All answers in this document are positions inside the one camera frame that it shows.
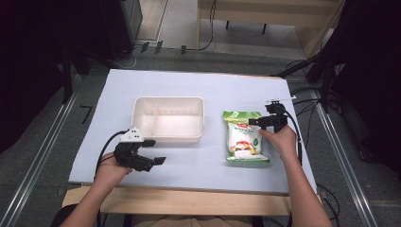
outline green snack package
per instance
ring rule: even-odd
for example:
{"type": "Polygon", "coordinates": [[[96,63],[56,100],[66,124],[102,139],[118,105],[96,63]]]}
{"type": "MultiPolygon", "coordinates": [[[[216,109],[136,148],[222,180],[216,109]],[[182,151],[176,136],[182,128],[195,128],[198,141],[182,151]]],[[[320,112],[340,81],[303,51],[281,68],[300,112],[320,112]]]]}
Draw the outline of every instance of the green snack package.
{"type": "Polygon", "coordinates": [[[266,162],[270,159],[262,154],[262,136],[259,127],[248,124],[249,118],[259,118],[259,112],[224,112],[223,119],[227,123],[227,161],[266,162]]]}

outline wooden furniture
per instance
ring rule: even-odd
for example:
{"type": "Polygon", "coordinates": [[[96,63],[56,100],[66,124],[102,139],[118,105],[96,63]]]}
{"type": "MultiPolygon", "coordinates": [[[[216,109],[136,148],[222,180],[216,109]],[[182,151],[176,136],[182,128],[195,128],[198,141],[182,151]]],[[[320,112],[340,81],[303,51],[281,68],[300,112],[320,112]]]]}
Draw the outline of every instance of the wooden furniture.
{"type": "MultiPolygon", "coordinates": [[[[201,19],[210,19],[214,0],[198,0],[197,44],[201,19]]],[[[319,50],[328,29],[340,18],[345,0],[217,0],[215,20],[295,26],[305,55],[319,50]]]]}
{"type": "MultiPolygon", "coordinates": [[[[62,206],[79,203],[89,188],[67,191],[62,206]]],[[[287,216],[291,208],[286,195],[119,187],[100,210],[117,214],[287,216]]]]}

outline white container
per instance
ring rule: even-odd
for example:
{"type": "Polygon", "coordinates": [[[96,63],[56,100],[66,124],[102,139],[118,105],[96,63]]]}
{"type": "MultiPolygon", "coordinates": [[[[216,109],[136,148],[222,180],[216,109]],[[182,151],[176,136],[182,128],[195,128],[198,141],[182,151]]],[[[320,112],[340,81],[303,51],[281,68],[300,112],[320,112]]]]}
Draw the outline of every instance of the white container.
{"type": "Polygon", "coordinates": [[[204,125],[200,97],[139,97],[133,109],[132,127],[156,142],[197,142],[204,125]]]}

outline forearm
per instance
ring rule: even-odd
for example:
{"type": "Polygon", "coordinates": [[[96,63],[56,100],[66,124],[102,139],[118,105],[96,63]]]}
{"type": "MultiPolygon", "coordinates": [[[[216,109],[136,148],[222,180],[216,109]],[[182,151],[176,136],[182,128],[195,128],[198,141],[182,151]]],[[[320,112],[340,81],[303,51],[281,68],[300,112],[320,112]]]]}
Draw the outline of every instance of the forearm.
{"type": "Polygon", "coordinates": [[[94,184],[61,226],[93,226],[97,212],[110,192],[110,188],[94,184]]]}
{"type": "Polygon", "coordinates": [[[296,156],[285,159],[284,165],[294,226],[331,226],[296,156]]]}

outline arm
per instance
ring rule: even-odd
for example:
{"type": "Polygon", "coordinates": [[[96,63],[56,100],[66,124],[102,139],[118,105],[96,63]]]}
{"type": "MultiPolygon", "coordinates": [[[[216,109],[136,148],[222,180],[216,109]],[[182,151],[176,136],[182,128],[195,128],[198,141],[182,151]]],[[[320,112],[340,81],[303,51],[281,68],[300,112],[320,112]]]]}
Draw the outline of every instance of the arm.
{"type": "Polygon", "coordinates": [[[94,184],[61,226],[93,226],[101,204],[124,176],[132,172],[130,168],[119,166],[112,153],[105,154],[103,160],[94,184]]]}
{"type": "Polygon", "coordinates": [[[296,154],[296,135],[285,126],[277,133],[261,130],[280,154],[286,169],[294,226],[332,226],[304,174],[296,154]]]}

